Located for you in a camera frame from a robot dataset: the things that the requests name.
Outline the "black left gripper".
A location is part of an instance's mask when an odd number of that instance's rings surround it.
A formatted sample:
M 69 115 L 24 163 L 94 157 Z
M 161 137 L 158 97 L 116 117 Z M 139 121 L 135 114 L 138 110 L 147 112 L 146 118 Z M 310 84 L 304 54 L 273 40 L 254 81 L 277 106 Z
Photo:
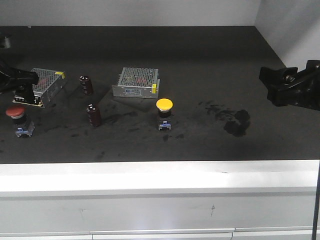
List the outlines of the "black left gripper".
M 28 104 L 33 104 L 35 95 L 33 85 L 37 85 L 39 76 L 34 71 L 26 71 L 9 66 L 0 59 L 0 93 L 15 92 L 15 94 Z

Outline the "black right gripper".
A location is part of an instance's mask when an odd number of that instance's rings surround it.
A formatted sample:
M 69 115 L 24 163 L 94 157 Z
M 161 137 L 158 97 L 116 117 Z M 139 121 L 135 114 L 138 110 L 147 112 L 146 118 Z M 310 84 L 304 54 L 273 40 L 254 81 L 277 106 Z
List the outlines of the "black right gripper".
M 276 107 L 288 104 L 279 99 L 279 88 L 289 83 L 289 104 L 293 106 L 320 110 L 320 61 L 308 60 L 306 68 L 298 72 L 297 67 L 278 70 L 261 67 L 259 79 L 267 88 L 267 99 Z

